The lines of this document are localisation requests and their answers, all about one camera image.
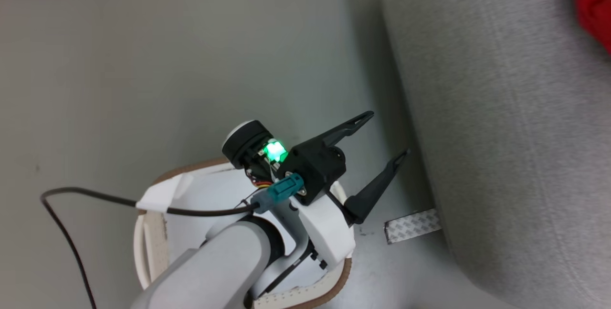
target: green led light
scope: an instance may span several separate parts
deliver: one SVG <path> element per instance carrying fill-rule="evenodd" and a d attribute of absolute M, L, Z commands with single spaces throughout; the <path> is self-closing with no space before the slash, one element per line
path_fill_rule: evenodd
<path fill-rule="evenodd" d="M 263 149 L 263 152 L 268 155 L 270 161 L 282 162 L 286 159 L 288 152 L 279 141 L 269 143 Z"/>

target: gray cushion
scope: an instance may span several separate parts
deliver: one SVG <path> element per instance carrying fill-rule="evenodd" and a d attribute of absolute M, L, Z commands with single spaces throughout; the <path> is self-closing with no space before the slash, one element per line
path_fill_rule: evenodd
<path fill-rule="evenodd" d="M 443 228 L 518 307 L 611 308 L 611 56 L 572 0 L 384 0 Z"/>

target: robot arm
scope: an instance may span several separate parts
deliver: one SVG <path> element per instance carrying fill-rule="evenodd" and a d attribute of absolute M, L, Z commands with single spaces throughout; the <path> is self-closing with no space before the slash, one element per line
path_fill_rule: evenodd
<path fill-rule="evenodd" d="M 323 268 L 336 267 L 353 252 L 350 227 L 365 220 L 410 152 L 389 161 L 380 175 L 344 204 L 336 200 L 329 189 L 346 171 L 345 155 L 336 144 L 371 117 L 373 112 L 365 112 L 288 151 L 257 120 L 240 124 L 225 140 L 223 154 L 253 183 L 272 184 L 254 194 L 251 204 L 256 213 L 271 211 L 297 247 L 284 256 L 277 229 L 252 214 L 221 220 L 223 226 L 211 229 L 216 235 L 207 235 L 198 250 L 185 252 L 132 309 L 250 308 L 249 298 L 272 291 L 309 255 L 318 258 Z"/>
<path fill-rule="evenodd" d="M 248 289 L 271 261 L 273 248 L 259 224 L 238 221 L 182 254 L 131 308 L 250 308 Z"/>

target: teal connector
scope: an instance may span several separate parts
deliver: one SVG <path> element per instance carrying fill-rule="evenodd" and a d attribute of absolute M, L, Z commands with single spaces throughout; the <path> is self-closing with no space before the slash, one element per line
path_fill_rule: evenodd
<path fill-rule="evenodd" d="M 297 191 L 302 189 L 304 186 L 304 179 L 297 173 L 293 173 L 290 176 L 280 180 L 279 182 L 271 185 L 268 188 L 269 196 L 275 204 L 282 202 L 297 194 Z"/>
<path fill-rule="evenodd" d="M 259 204 L 255 209 L 255 213 L 264 213 L 275 207 L 279 202 L 283 202 L 297 194 L 303 186 L 304 179 L 299 174 L 293 173 L 269 186 L 267 189 L 257 192 L 251 200 L 251 204 L 256 202 Z"/>

